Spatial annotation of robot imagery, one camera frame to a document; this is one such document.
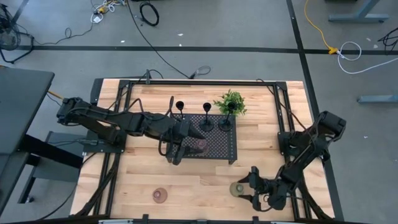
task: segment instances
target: wooden table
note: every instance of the wooden table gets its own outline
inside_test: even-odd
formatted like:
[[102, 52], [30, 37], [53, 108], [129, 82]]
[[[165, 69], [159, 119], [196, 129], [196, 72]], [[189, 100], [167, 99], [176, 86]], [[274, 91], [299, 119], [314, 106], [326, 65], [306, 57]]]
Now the wooden table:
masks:
[[[98, 106], [108, 108], [113, 103], [118, 83], [118, 79], [103, 81]], [[287, 82], [287, 88], [292, 112], [305, 126], [310, 126], [312, 118], [303, 83]], [[120, 160], [111, 218], [141, 218], [143, 214], [149, 214], [151, 219], [178, 220], [252, 220], [253, 216], [258, 216], [260, 220], [294, 219], [290, 200], [281, 211], [262, 213], [253, 210], [248, 201], [235, 198], [229, 192], [229, 185], [245, 177], [251, 166], [257, 166], [261, 176], [274, 178], [284, 164], [277, 143], [279, 125], [275, 100], [266, 87], [136, 85], [131, 101], [140, 98], [144, 110], [165, 113], [173, 95], [175, 102], [185, 102], [185, 113], [204, 113], [204, 102], [212, 103], [220, 99], [229, 89], [245, 97], [248, 109], [245, 116], [239, 116], [236, 120], [238, 160], [228, 165], [226, 161], [183, 159], [179, 166], [174, 166], [157, 152], [158, 141], [129, 136]], [[138, 105], [134, 105], [131, 111], [138, 109]], [[209, 112], [219, 113], [215, 106]], [[294, 122], [296, 130], [302, 130]], [[79, 211], [97, 188], [103, 156], [95, 155], [81, 169], [71, 213]], [[326, 214], [334, 217], [321, 161], [314, 160], [304, 173], [314, 199]], [[158, 187], [165, 188], [169, 195], [162, 204], [152, 199], [152, 193]], [[105, 207], [104, 198], [101, 211]], [[298, 204], [303, 217], [302, 202]]]

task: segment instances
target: gray table leg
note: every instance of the gray table leg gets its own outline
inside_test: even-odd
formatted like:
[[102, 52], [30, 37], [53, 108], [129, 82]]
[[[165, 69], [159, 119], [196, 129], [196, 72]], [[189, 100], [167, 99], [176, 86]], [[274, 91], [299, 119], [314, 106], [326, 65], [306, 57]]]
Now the gray table leg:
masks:
[[332, 14], [329, 15], [329, 21], [331, 22], [384, 22], [389, 18], [388, 14], [370, 14], [370, 10], [379, 2], [380, 0], [366, 0], [363, 6], [358, 10], [358, 12], [353, 14]]
[[360, 96], [358, 103], [398, 103], [398, 95]]

